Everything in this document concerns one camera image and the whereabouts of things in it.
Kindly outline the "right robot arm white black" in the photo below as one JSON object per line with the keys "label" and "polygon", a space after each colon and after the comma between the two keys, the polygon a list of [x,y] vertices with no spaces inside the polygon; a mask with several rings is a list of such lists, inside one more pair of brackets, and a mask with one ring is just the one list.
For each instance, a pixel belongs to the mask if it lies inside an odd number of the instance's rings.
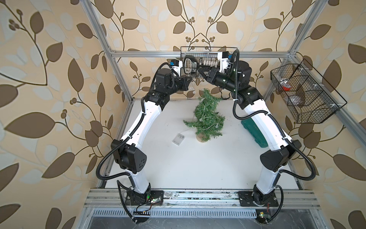
{"label": "right robot arm white black", "polygon": [[[286,173],[300,180],[310,181],[316,177],[313,162],[301,150],[301,143],[293,140],[269,111],[263,96],[250,86],[252,68],[239,59],[239,50],[229,55],[226,67],[200,68],[200,75],[210,84],[230,91],[234,100],[233,116],[238,120],[252,119],[268,143],[269,150],[260,156],[263,165],[259,180],[254,185],[252,201],[263,206],[273,196],[281,174]],[[298,153],[310,167],[311,174],[300,176],[284,169],[291,157]]]}

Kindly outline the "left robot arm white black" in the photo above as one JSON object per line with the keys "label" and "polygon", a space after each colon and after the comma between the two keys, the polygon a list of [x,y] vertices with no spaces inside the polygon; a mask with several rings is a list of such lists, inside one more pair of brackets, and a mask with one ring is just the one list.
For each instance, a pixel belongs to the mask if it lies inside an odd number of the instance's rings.
{"label": "left robot arm white black", "polygon": [[[121,138],[114,140],[111,144],[111,151],[101,160],[96,169],[96,176],[99,180],[117,179],[127,176],[131,182],[131,188],[125,188],[131,201],[140,205],[145,204],[151,198],[151,184],[147,181],[143,168],[147,162],[147,155],[142,152],[144,139],[155,119],[161,114],[170,96],[178,91],[186,91],[192,78],[181,77],[178,73],[179,67],[173,62],[163,63],[157,69],[149,91],[141,99],[141,111],[135,119],[131,128]],[[103,176],[102,165],[113,156],[114,160],[123,172]]]}

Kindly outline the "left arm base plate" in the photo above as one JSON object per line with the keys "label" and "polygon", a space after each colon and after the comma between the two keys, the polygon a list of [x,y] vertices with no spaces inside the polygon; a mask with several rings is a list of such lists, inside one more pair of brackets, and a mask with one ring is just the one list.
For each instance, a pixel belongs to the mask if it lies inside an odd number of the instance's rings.
{"label": "left arm base plate", "polygon": [[134,191],[127,191],[127,205],[138,206],[146,204],[153,199],[158,199],[154,205],[162,205],[164,201],[164,191],[148,190],[145,194],[140,194]]}

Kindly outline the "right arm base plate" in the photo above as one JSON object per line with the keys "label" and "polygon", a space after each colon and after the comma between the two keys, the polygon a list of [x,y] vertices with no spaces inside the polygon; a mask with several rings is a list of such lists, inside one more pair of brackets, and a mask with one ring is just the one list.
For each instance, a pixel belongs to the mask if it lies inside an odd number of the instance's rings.
{"label": "right arm base plate", "polygon": [[275,191],[272,191],[269,194],[262,194],[259,191],[239,191],[237,194],[241,207],[279,206]]}

